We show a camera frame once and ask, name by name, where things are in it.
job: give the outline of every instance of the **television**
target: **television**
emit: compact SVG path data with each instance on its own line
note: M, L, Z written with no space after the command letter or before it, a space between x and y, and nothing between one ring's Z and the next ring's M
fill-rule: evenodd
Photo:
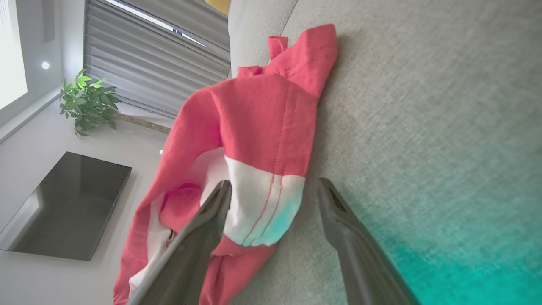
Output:
M90 260L132 168L66 152L0 232L0 250Z

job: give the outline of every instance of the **gray fabric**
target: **gray fabric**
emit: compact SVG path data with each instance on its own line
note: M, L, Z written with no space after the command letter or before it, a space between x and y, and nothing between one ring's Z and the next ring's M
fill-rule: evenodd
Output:
M297 0L232 0L228 13L231 75L237 68L265 65L267 37L280 35Z
M100 0L86 10L85 67L121 101L175 118L194 91L226 79L228 59Z
M221 56L229 56L228 17L202 0L125 0L190 36Z
M232 304L346 304L320 176L422 304L540 303L542 2L299 0L283 36L323 23L339 60L304 201Z

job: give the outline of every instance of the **white wall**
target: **white wall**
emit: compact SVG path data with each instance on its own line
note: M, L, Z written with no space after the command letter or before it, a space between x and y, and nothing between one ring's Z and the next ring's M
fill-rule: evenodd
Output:
M3 228L66 151L133 168L90 262L0 251L0 304L111 304L137 203L154 179L166 136L127 122L79 140L54 102L0 144Z
M85 0L57 0L60 4L63 79L73 79L83 69Z
M55 40L44 43L42 1L17 0L24 71L28 93L0 110L0 126L22 112L62 82L60 2L55 0ZM42 62L50 63L44 70Z

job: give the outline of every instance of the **plant stem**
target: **plant stem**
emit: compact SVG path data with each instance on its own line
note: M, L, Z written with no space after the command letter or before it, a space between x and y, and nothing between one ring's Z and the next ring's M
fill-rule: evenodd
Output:
M164 127L162 125L151 123L151 122L149 122L147 120L127 116L127 115L124 115L124 114L122 114L120 112L117 112L117 111L113 111L111 113L111 117L114 118L114 119L118 119L118 120L124 120L124 121L130 122L130 123L135 124L135 125L147 127L147 128L152 129L152 130L160 131L160 132L163 132L165 134L169 134L170 131L171 131L171 128L167 128L167 127Z

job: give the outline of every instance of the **upholstery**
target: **upholstery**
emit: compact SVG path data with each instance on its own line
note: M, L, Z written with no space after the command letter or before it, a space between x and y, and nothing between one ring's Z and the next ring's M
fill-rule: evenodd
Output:
M267 37L278 36L297 0L232 0L228 15L231 75L237 68L265 66L269 61Z
M289 9L243 7L239 20L230 11L234 69L267 60L265 36ZM321 176L422 304L539 303L541 16L536 0L298 0L282 36L334 23L339 60L299 213L232 304L346 304Z

